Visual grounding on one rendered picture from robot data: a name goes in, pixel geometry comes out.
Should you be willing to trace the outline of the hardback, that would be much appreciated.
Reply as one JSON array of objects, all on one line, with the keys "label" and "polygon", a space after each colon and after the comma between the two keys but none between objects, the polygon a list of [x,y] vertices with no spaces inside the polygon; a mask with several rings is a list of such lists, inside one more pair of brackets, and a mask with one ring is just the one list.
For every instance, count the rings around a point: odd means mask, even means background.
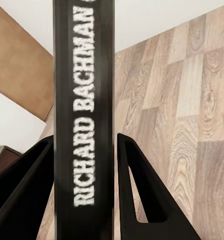
[{"label": "hardback", "polygon": [[114,240],[115,0],[52,0],[55,240]]}]

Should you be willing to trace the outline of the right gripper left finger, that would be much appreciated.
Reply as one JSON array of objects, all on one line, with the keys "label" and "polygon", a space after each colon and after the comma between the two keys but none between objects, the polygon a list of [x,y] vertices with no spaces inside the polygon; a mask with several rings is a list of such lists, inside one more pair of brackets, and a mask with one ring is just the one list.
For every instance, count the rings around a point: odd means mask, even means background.
[{"label": "right gripper left finger", "polygon": [[0,172],[0,240],[36,240],[54,183],[54,135]]}]

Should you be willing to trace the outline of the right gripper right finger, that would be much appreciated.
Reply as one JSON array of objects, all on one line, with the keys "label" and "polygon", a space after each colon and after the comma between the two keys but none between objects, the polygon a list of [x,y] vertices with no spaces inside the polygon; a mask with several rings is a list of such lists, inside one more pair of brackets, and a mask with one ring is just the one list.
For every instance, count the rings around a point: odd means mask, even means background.
[{"label": "right gripper right finger", "polygon": [[[202,240],[136,141],[117,134],[121,240]],[[129,167],[148,223],[137,221]]]}]

